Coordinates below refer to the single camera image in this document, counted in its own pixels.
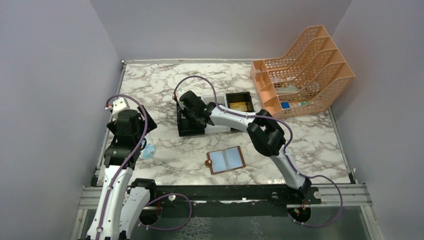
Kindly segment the brown leather card holder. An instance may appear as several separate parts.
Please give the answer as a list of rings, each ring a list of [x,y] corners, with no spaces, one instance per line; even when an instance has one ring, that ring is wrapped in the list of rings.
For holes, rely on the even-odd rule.
[[[212,175],[234,171],[246,167],[240,146],[210,151],[206,153],[205,166]]]

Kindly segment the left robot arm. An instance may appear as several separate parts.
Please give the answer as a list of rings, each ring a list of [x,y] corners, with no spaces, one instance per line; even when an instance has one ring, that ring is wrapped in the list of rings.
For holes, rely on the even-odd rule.
[[[124,102],[110,106],[107,128],[114,139],[104,156],[103,186],[85,240],[128,240],[143,208],[157,195],[153,179],[130,181],[145,136],[157,128],[143,105],[131,109]]]

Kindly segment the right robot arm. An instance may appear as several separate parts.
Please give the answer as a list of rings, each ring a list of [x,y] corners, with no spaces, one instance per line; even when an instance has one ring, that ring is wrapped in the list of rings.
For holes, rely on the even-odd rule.
[[[178,90],[174,100],[188,120],[210,126],[224,126],[247,133],[254,149],[269,157],[281,172],[285,184],[298,199],[305,199],[312,185],[287,152],[285,132],[271,114],[233,110],[216,102],[205,103],[193,91]]]

